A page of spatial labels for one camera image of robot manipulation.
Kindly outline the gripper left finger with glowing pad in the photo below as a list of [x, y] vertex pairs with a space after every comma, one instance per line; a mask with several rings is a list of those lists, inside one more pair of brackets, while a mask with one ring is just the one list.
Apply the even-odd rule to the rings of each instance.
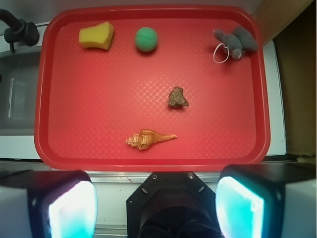
[[97, 190], [84, 171], [1, 171], [2, 238], [91, 238]]

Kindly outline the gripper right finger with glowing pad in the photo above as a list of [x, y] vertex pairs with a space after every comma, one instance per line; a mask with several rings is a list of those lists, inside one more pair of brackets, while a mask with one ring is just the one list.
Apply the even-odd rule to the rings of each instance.
[[216, 186], [215, 207], [226, 238], [315, 238], [316, 166], [226, 166]]

